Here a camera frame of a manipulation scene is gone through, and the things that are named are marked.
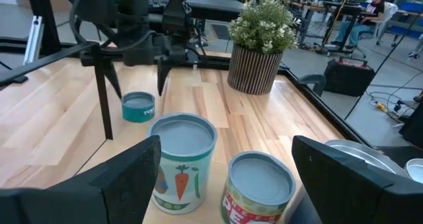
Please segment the desk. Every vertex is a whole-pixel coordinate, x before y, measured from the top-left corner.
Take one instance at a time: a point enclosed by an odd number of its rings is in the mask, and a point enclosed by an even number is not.
[[[173,69],[159,97],[155,66],[116,63],[116,68],[123,93],[147,91],[156,96],[157,117],[193,112],[206,117],[219,134],[202,206],[191,214],[167,215],[151,204],[145,223],[221,223],[218,209],[227,164],[233,155],[252,149],[272,154],[292,170],[297,192],[284,215],[288,220],[304,194],[291,156],[292,137],[322,142],[343,138],[281,75],[269,95],[251,96],[229,88],[227,71]],[[27,83],[0,93],[0,187],[51,186],[145,138],[149,123],[123,121],[120,101],[108,84],[115,138],[104,140],[95,74],[78,60],[63,59],[28,76]]]
[[[243,4],[236,0],[186,0],[192,9],[192,17],[196,19],[218,20],[230,22],[238,18]]]

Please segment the metal bowl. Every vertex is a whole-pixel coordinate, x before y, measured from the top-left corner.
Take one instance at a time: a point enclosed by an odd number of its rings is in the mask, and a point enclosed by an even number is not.
[[[423,184],[423,159],[411,159],[405,164],[405,171],[411,179]]]
[[[343,151],[349,155],[362,159],[367,164],[376,166],[406,178],[410,178],[410,176],[389,157],[382,155],[381,153],[368,146],[343,139],[330,140],[325,144],[339,151]]]

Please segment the small teal tin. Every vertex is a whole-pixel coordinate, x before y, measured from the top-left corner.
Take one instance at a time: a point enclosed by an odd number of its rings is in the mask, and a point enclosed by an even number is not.
[[[130,92],[122,98],[122,116],[129,122],[147,122],[154,118],[155,98],[146,92]]]

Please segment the wooden pot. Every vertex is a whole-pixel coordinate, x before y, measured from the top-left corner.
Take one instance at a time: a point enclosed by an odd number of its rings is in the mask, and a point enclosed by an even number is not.
[[[234,44],[227,82],[230,87],[243,93],[268,94],[281,60],[282,53],[262,54]]]

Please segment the tin can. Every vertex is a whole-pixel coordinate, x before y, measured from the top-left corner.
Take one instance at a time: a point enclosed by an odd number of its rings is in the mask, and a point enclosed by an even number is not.
[[[177,113],[158,119],[149,135],[160,136],[162,151],[153,203],[170,214],[194,211],[206,198],[216,129],[195,114]]]
[[[130,92],[122,98],[122,117],[129,122],[147,122],[154,118],[155,98],[146,92]]]
[[[258,151],[240,153],[229,163],[221,199],[226,224],[277,223],[295,192],[287,166]]]

